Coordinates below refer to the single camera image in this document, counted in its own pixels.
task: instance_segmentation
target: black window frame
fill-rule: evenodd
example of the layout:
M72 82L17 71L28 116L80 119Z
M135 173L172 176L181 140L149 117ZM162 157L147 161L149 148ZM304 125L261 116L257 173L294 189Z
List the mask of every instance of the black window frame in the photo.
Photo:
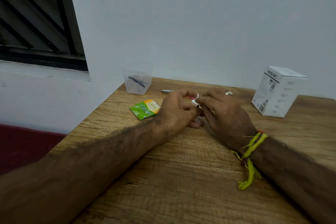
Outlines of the black window frame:
M62 34L64 34L67 39L70 52L59 51L58 48L54 46L51 41L48 41L48 39L43 36L43 34L39 32L38 29L36 29L36 27L34 27L34 25L27 18L25 18L23 14L20 14L20 12L13 5L11 5L8 0L0 0L0 2L9 8L11 12L15 14L15 16L17 16L22 22L24 22L25 25L32 30L32 32L34 32L42 41L48 44L49 48L51 49L51 51L34 49L32 45L20 35L19 32L11 28L11 26L0 17L0 26L4 27L20 43L22 43L23 46L25 46L25 48L8 46L5 45L5 43L1 43L0 39L0 60L88 71L73 2L72 0L56 1L64 27L64 30L60 30L62 30ZM38 7L38 4L36 5L37 7L34 5L35 8L43 14L44 11L40 10L41 8Z

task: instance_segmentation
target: wall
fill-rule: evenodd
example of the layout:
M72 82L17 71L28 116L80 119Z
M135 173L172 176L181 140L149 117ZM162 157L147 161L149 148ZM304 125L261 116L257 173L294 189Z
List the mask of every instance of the wall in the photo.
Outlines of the wall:
M154 76L255 89L267 65L336 98L335 0L73 0L91 83L0 72L0 123L68 133L122 83L121 63Z

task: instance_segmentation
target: hand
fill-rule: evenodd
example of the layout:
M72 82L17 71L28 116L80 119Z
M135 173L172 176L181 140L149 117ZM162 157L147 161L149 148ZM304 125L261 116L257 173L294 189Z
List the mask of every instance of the hand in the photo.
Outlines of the hand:
M165 133L170 136L182 131L186 126L199 128L204 125L204 121L197 117L202 110L195 107L192 103L183 101L183 98L196 97L197 93L185 89L174 90L169 92L163 100L160 111L155 116L159 126L164 128Z
M242 153L242 147L251 140L246 136L255 136L257 130L238 100L231 95L225 95L226 92L213 88L197 98L196 102L201 104L210 128L219 139Z

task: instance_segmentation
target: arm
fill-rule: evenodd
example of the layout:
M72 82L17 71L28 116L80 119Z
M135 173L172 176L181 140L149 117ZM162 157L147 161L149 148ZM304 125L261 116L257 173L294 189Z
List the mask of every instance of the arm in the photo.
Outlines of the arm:
M257 130L237 99L212 89L196 99L201 104L211 129L227 146L245 153ZM335 223L336 172L268 137L251 159L318 223Z
M186 95L194 96L186 90L169 93L149 122L1 176L0 222L70 222L147 151L187 125L200 126L194 122L200 109L184 102Z

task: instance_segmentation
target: window sill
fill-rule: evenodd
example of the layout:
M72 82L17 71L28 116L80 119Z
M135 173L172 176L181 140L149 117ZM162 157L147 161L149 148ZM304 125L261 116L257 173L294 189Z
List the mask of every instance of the window sill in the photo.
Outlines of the window sill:
M0 60L0 72L49 77L77 82L91 82L89 72Z

